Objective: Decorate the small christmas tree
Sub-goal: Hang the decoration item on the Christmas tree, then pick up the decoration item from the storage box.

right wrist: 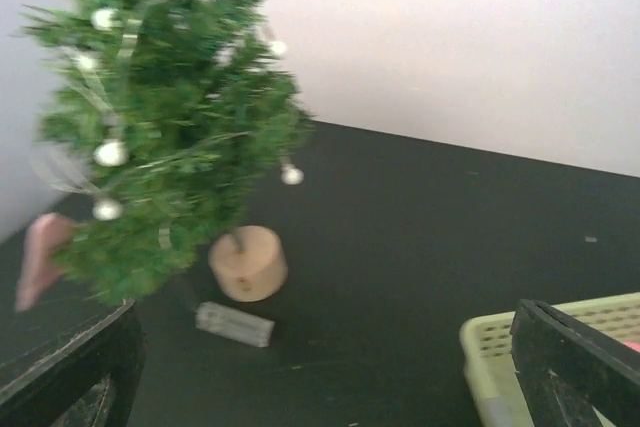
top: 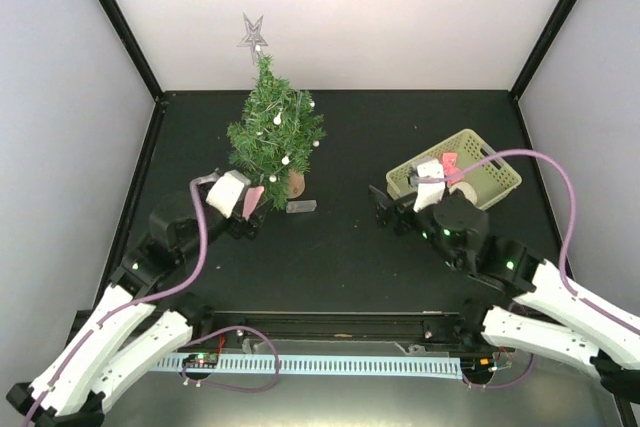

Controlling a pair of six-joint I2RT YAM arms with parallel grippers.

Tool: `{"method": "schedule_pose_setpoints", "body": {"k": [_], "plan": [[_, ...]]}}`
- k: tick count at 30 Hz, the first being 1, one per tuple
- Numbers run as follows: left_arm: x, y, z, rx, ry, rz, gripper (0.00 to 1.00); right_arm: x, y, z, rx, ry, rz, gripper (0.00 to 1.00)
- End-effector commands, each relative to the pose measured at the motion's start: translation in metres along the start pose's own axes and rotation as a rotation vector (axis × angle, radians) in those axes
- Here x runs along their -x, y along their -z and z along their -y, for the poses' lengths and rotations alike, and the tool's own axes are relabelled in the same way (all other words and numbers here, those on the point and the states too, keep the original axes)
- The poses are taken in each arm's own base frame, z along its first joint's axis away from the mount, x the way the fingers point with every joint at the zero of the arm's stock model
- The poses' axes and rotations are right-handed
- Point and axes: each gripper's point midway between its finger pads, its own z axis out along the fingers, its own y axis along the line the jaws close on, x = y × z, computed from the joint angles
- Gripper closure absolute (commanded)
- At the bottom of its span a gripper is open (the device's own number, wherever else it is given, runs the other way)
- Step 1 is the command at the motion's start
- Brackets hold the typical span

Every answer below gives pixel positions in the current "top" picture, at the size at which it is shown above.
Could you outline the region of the pink cone ornament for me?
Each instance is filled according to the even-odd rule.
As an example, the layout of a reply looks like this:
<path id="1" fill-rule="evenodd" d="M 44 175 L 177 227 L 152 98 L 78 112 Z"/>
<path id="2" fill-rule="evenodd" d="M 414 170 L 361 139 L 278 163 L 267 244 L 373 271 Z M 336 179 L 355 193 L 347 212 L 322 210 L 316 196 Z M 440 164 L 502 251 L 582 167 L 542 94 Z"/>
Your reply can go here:
<path id="1" fill-rule="evenodd" d="M 247 189 L 244 196 L 242 217 L 245 220 L 249 220 L 253 212 L 256 210 L 260 203 L 261 197 L 265 191 L 265 187 L 262 185 L 256 187 L 250 187 Z"/>

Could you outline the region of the clear battery box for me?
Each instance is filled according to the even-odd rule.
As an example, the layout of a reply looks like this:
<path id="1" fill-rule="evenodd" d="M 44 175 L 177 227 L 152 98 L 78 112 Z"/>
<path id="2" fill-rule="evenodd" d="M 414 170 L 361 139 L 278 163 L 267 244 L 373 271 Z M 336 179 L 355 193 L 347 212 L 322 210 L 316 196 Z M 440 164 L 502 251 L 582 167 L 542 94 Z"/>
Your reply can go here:
<path id="1" fill-rule="evenodd" d="M 316 200 L 289 201 L 286 205 L 287 214 L 311 213 L 317 208 Z"/>

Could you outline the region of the pink star ornament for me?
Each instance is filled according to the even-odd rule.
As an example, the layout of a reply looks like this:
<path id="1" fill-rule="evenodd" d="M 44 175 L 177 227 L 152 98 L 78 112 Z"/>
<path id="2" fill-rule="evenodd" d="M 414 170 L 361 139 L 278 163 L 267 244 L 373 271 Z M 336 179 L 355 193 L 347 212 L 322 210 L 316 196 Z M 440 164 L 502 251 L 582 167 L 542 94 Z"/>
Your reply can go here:
<path id="1" fill-rule="evenodd" d="M 443 166 L 445 178 L 447 179 L 448 187 L 452 187 L 454 184 L 464 179 L 462 170 L 457 165 L 457 161 L 458 154 L 455 152 L 445 152 L 441 156 L 441 164 Z"/>

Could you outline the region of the small green christmas tree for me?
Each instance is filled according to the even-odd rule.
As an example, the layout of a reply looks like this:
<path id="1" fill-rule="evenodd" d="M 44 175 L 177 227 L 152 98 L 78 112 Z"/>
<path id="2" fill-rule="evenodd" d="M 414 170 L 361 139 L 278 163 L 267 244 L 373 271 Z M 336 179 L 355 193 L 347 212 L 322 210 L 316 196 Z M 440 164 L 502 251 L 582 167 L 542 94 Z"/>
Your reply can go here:
<path id="1" fill-rule="evenodd" d="M 290 198 L 290 175 L 309 171 L 311 153 L 325 136 L 311 93 L 292 87 L 273 72 L 272 57 L 263 57 L 241 118 L 227 128 L 230 164 L 254 186 L 264 186 L 264 201 L 283 210 Z"/>

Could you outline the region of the green plastic basket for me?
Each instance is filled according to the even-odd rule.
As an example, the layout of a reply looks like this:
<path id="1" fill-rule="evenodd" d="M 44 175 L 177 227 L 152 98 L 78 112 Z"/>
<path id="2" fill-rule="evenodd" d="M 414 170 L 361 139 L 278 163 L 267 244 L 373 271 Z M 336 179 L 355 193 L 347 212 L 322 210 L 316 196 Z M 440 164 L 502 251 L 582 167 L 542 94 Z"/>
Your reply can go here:
<path id="1" fill-rule="evenodd" d="M 390 170 L 386 174 L 387 193 L 392 199 L 412 193 L 414 188 L 409 184 L 409 173 L 413 164 L 423 158 L 441 161 L 444 154 L 455 154 L 456 166 L 464 169 L 494 153 L 475 131 L 463 129 Z M 476 206 L 487 210 L 519 187 L 522 178 L 504 159 L 499 158 L 477 167 L 466 174 L 462 181 L 474 189 Z"/>

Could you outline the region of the silver star tree topper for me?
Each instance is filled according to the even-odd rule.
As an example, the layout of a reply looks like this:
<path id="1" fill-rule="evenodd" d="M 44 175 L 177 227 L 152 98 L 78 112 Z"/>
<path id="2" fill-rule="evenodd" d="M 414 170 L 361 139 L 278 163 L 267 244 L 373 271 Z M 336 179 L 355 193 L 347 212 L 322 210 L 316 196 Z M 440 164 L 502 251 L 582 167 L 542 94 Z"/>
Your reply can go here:
<path id="1" fill-rule="evenodd" d="M 238 47 L 249 50 L 254 65 L 258 64 L 264 57 L 264 48 L 268 46 L 262 34 L 263 20 L 263 15 L 252 21 L 246 14 L 243 14 L 245 32 L 238 43 Z"/>

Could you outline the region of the brown white plush ornament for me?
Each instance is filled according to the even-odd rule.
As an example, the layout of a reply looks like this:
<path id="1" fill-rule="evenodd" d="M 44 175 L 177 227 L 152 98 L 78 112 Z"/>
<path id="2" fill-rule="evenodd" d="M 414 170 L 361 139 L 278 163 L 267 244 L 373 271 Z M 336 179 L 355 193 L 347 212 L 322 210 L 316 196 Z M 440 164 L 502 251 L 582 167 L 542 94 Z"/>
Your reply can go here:
<path id="1" fill-rule="evenodd" d="M 454 183 L 449 187 L 449 193 L 453 194 L 461 194 L 468 201 L 470 201 L 474 206 L 478 204 L 478 194 L 474 187 L 465 181 L 459 181 Z"/>

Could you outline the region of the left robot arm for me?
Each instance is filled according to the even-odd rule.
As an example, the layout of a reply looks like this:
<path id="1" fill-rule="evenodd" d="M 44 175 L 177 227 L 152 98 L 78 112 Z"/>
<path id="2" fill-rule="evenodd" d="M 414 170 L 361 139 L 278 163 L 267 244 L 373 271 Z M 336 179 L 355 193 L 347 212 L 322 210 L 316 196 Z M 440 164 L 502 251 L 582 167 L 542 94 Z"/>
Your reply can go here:
<path id="1" fill-rule="evenodd" d="M 122 395 L 170 352 L 207 344 L 213 310 L 195 294 L 158 294 L 223 233 L 253 238 L 271 205 L 240 200 L 229 216 L 187 193 L 169 195 L 123 257 L 87 321 L 40 376 L 15 384 L 8 403 L 26 426 L 100 426 Z"/>

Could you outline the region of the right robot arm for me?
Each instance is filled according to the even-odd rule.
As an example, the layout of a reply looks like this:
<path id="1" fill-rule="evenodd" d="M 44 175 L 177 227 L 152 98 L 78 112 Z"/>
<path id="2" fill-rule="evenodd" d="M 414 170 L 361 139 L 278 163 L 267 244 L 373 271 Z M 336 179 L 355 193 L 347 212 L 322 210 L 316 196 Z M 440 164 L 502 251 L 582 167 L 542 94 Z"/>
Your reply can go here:
<path id="1" fill-rule="evenodd" d="M 639 401 L 639 318 L 571 279 L 520 242 L 490 232 L 489 215 L 464 195 L 446 195 L 420 210 L 414 194 L 392 199 L 368 189 L 377 222 L 397 233 L 415 230 L 454 271 L 466 274 L 543 315 L 537 320 L 506 307 L 482 307 L 454 326 L 457 343 L 525 350 L 593 377 L 610 393 Z"/>

